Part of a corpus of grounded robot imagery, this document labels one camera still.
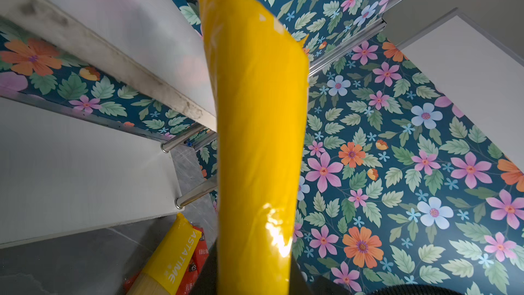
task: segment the yellow plastic bag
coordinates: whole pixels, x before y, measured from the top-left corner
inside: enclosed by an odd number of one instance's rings
[[[218,112],[218,291],[287,294],[308,59],[255,0],[199,3]]]

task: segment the light blue flower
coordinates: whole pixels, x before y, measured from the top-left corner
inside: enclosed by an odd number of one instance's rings
[[[379,160],[383,160],[384,162],[386,162],[388,159],[389,159],[389,156],[386,155],[387,153],[386,152],[383,152],[382,154],[378,154],[378,156],[380,157]]]
[[[423,201],[425,201],[425,202],[428,201],[428,200],[426,199],[426,197],[428,197],[429,194],[428,194],[428,193],[423,193],[423,192],[422,192],[422,189],[419,189],[419,192],[418,192],[418,193],[415,193],[415,195],[418,195],[419,200],[423,200]]]
[[[367,137],[367,141],[375,141],[377,135],[373,134],[373,132],[370,132],[370,134],[368,134],[366,137]]]
[[[488,254],[484,253],[484,255],[482,255],[481,258],[478,259],[478,264],[484,265],[486,268],[489,268],[489,266],[495,262],[493,260],[489,260],[488,258]]]
[[[417,219],[418,216],[421,216],[421,213],[420,212],[415,212],[415,209],[412,207],[410,211],[406,211],[406,214],[409,215],[409,220],[414,220],[415,222],[418,222],[419,220]]]
[[[365,225],[364,221],[361,221],[361,217],[357,216],[356,218],[353,218],[353,221],[355,221],[354,225],[358,225],[359,228],[362,228],[363,225]]]
[[[306,257],[313,257],[313,248],[309,248],[309,246],[306,246],[304,253],[306,254]]]
[[[418,285],[419,283],[415,281],[415,277],[414,276],[409,276],[408,277],[404,277],[404,279],[406,280],[406,284],[408,285]]]
[[[455,168],[451,166],[451,163],[446,163],[446,164],[442,164],[442,170],[451,172],[455,170]]]
[[[320,93],[322,95],[325,95],[328,93],[329,88],[326,88],[326,86],[322,86],[322,88],[319,89]]]
[[[445,184],[446,186],[449,186],[449,190],[453,190],[453,188],[455,188],[455,189],[459,189],[459,187],[457,186],[457,182],[459,182],[458,180],[456,180],[456,179],[451,180],[450,178],[446,178],[446,180],[447,180],[448,182],[444,182],[444,184]]]
[[[285,19],[291,22],[291,20],[294,19],[294,11],[292,11],[291,13],[288,13],[288,17],[286,17]]]
[[[406,238],[406,239],[402,239],[402,245],[405,246],[406,248],[409,248],[409,246],[413,246],[413,243],[409,241],[409,238]]]
[[[459,210],[458,213],[457,213],[457,216],[459,216],[460,219],[462,219],[462,221],[464,221],[464,219],[469,220],[468,214],[469,214],[468,211],[462,212],[462,210]]]
[[[408,125],[406,126],[402,126],[402,128],[404,129],[402,132],[407,132],[408,134],[411,134],[413,131],[415,131],[415,128],[412,128],[411,127],[411,123],[408,123]]]
[[[371,114],[373,114],[374,110],[371,109],[371,107],[367,107],[365,110],[364,110],[364,114],[366,116],[370,116]]]
[[[388,262],[388,258],[387,257],[384,257],[384,260],[383,261],[380,261],[380,264],[384,265],[382,267],[382,270],[388,270],[389,272],[391,272],[391,267],[393,266],[393,262]]]

